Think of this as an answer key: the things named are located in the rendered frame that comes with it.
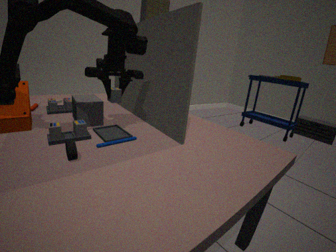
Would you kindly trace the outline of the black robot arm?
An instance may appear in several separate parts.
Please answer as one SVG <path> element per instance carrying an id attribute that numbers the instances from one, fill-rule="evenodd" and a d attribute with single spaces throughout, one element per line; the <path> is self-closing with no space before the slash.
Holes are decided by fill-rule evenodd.
<path id="1" fill-rule="evenodd" d="M 108 28 L 108 51 L 144 55 L 147 38 L 137 36 L 131 13 L 111 9 L 97 0 L 8 0 L 8 21 L 0 54 L 0 105 L 14 104 L 15 89 L 21 80 L 17 61 L 26 37 L 38 22 L 69 9 Z"/>

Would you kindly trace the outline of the blue bar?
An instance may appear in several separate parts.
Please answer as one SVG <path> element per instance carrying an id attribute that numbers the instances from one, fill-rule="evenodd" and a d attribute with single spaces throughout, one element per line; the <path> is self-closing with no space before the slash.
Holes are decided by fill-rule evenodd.
<path id="1" fill-rule="evenodd" d="M 122 142 L 131 142 L 133 140 L 136 140 L 136 137 L 126 138 L 126 139 L 122 139 L 122 140 L 114 140 L 114 141 L 110 141 L 110 142 L 104 142 L 104 143 L 101 143 L 101 144 L 97 144 L 96 147 L 97 148 L 102 148 L 104 146 L 110 146 L 110 145 L 119 144 L 119 143 L 122 143 Z"/>

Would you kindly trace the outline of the orange-handled screwdriver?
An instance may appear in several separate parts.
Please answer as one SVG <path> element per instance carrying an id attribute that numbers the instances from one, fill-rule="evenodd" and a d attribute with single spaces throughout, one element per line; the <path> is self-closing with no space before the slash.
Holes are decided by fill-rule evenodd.
<path id="1" fill-rule="evenodd" d="M 40 102 L 35 103 L 34 105 L 31 106 L 31 112 L 34 111 L 37 108 L 37 106 L 38 106 L 39 103 Z"/>

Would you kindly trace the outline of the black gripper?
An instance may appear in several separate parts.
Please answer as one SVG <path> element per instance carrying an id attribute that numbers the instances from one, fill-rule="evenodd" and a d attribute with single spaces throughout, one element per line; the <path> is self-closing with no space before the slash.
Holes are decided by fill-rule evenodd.
<path id="1" fill-rule="evenodd" d="M 87 77 L 98 77 L 104 84 L 106 94 L 108 99 L 111 97 L 111 79 L 109 76 L 121 76 L 119 78 L 119 89 L 122 90 L 122 94 L 127 88 L 131 80 L 131 77 L 135 79 L 143 80 L 143 72 L 140 70 L 125 70 L 125 59 L 127 58 L 126 53 L 120 51 L 108 51 L 107 54 L 107 66 L 106 70 L 102 70 L 98 67 L 86 67 L 85 76 Z M 113 72 L 112 72 L 113 71 Z M 118 73 L 119 72 L 119 73 Z"/>

